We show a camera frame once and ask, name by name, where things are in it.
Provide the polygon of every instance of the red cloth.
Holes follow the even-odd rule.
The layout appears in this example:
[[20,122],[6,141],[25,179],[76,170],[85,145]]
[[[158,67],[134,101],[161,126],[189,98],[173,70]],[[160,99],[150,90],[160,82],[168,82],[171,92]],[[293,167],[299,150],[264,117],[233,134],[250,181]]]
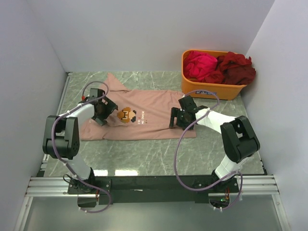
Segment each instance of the red cloth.
[[183,61],[183,73],[187,79],[195,78],[196,82],[203,82],[204,79],[215,71],[217,59],[207,53],[191,51]]
[[255,79],[256,70],[251,66],[250,57],[246,59],[242,54],[228,52],[217,57],[217,61],[216,71],[204,79],[205,83],[247,85]]

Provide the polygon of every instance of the orange laundry basket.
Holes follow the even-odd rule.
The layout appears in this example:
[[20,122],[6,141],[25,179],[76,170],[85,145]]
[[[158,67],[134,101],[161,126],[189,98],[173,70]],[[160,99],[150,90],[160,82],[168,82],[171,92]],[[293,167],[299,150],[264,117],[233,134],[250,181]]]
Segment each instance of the orange laundry basket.
[[216,83],[198,83],[188,80],[184,76],[183,61],[188,56],[190,51],[204,52],[214,57],[218,57],[220,55],[226,55],[228,53],[227,51],[203,51],[203,50],[185,51],[182,55],[182,92],[184,94],[187,94],[188,92],[193,90],[201,90],[195,93],[191,93],[190,95],[195,98],[215,99],[215,96],[210,95],[205,91],[202,91],[202,90],[208,90],[215,93],[221,100],[233,100],[240,93],[240,91],[247,86],[247,85],[227,85],[227,84],[216,84]]

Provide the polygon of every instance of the white panel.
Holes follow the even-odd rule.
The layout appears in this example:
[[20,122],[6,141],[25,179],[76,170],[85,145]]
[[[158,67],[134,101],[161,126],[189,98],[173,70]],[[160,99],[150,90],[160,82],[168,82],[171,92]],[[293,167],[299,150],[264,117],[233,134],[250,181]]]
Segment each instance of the white panel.
[[25,1],[0,1],[0,22],[0,230],[11,231],[39,170],[65,72]]
[[246,53],[274,0],[27,0],[66,71],[180,70],[187,49]]
[[[196,113],[196,119],[199,119],[202,116],[204,116],[208,110],[210,109],[205,108],[205,109],[198,111]],[[205,118],[197,122],[197,124],[209,127],[221,134],[220,125],[222,125],[223,123],[229,123],[233,121],[234,119],[235,119],[234,116],[228,116],[228,115],[224,115],[224,114],[221,114],[215,111],[210,111],[209,114]]]
[[91,168],[86,164],[84,159],[80,154],[77,154],[73,157],[72,160],[64,158],[65,161],[70,165],[73,171],[76,173],[78,177],[82,180],[87,180],[91,173]]
[[308,1],[276,0],[248,51],[257,78],[243,94],[292,230],[307,230],[307,41]]
[[93,104],[87,104],[77,111],[73,112],[72,114],[68,115],[67,117],[77,117],[78,118],[78,130],[80,131],[82,124],[92,118],[94,116],[94,106]]

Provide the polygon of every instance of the gray marble surface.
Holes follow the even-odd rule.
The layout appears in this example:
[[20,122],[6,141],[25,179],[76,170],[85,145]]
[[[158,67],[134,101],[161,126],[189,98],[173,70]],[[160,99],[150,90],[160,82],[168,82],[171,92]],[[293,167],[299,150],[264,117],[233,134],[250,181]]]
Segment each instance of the gray marble surface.
[[[179,90],[180,72],[112,72],[127,88],[141,90]],[[91,81],[104,81],[107,72],[69,73],[60,113],[76,106],[81,91]],[[215,100],[195,99],[196,104],[213,106]],[[215,111],[229,116],[246,115],[239,95],[232,101],[222,100]],[[196,126],[197,138],[183,139],[178,153],[178,172],[182,175],[211,174],[225,153],[221,135],[209,128]],[[81,141],[80,155],[97,176],[174,175],[173,156],[178,140],[149,141]],[[263,174],[259,153],[247,161],[244,174]],[[58,160],[49,158],[45,177],[61,177],[68,173]]]

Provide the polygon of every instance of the pink t-shirt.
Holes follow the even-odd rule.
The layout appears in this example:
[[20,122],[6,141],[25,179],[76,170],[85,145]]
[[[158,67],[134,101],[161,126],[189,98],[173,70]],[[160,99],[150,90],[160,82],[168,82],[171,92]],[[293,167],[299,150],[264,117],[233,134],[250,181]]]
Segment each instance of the pink t-shirt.
[[[107,97],[118,105],[100,126],[92,119],[86,121],[80,131],[82,140],[159,140],[176,139],[181,128],[169,128],[172,107],[180,108],[182,92],[174,90],[129,90],[116,77],[108,73],[105,83],[109,87]],[[185,138],[194,138],[194,130]]]

